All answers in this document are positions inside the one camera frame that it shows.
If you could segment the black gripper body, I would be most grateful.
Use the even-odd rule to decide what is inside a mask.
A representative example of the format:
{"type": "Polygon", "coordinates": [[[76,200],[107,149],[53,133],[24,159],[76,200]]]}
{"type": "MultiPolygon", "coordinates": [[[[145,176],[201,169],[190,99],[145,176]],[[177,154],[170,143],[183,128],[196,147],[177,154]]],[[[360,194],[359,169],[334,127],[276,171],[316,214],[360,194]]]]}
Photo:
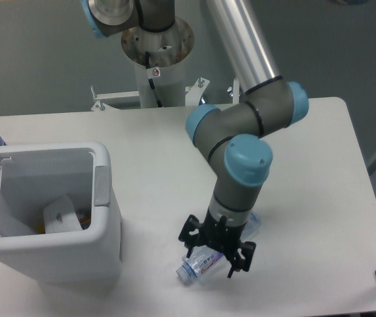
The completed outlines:
{"type": "Polygon", "coordinates": [[[246,223],[231,227],[227,225],[227,218],[221,216],[217,221],[207,211],[201,228],[199,229],[199,246],[208,246],[213,250],[223,253],[229,258],[239,257],[239,241],[246,223]]]}

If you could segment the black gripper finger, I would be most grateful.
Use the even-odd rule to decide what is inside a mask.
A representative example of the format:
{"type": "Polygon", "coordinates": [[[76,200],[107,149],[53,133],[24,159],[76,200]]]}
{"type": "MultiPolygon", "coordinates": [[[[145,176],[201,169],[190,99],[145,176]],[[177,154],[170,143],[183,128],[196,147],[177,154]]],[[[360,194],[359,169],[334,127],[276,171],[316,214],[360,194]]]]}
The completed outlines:
{"type": "Polygon", "coordinates": [[[226,252],[226,259],[230,262],[231,268],[227,278],[230,279],[234,272],[248,272],[251,267],[253,255],[255,253],[256,243],[252,241],[239,241],[237,247],[226,252]]]}
{"type": "Polygon", "coordinates": [[[201,223],[196,216],[190,215],[182,227],[178,240],[184,243],[187,249],[187,258],[191,257],[195,247],[204,246],[208,243],[205,220],[201,223]]]}

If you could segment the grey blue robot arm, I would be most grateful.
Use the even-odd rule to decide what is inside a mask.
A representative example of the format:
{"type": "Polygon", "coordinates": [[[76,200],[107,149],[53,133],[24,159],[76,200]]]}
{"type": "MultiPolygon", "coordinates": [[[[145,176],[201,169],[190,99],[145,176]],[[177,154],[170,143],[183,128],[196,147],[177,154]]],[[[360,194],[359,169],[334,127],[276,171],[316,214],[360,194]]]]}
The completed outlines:
{"type": "MultiPolygon", "coordinates": [[[[139,72],[142,107],[185,102],[181,81],[168,71],[178,70],[194,39],[190,26],[176,16],[173,1],[83,1],[81,6],[95,36],[121,35],[123,51],[139,72]]],[[[298,83],[281,76],[249,1],[205,1],[203,7],[243,92],[239,103],[226,110],[203,104],[186,120],[191,142],[217,181],[204,220],[190,215],[179,240],[189,252],[208,246],[222,253],[231,272],[248,271],[256,245],[242,241],[241,234],[272,162],[263,137],[304,119],[309,101],[298,83]]]]}

